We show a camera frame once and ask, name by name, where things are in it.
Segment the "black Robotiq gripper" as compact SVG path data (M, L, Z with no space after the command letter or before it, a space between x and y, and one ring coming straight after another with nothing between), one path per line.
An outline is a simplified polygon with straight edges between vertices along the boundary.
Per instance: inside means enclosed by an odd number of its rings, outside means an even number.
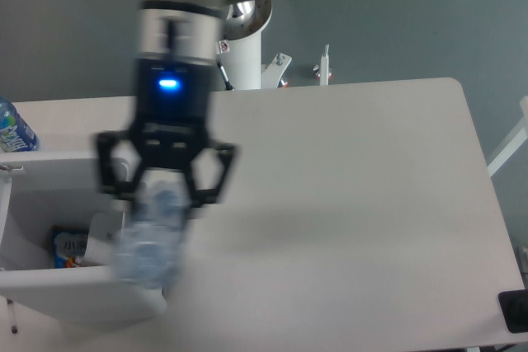
M215 66L139 59L136 72L129 131L94 136L100 191L125 202L126 212L136 212L144 168L183 170L189 197L186 218L197 218L202 209L221 201L238 158L237 145L208 143L206 117ZM131 180L116 175L112 153L121 141L131 142L140 157Z

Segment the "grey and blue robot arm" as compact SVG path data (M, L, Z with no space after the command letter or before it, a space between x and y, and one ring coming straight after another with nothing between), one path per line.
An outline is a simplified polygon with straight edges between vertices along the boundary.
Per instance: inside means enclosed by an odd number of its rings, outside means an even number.
M212 139L207 118L224 9L243 1L141 2L132 120L94 138L101 191L128 213L150 170L180 173L192 208L219 199L238 149Z

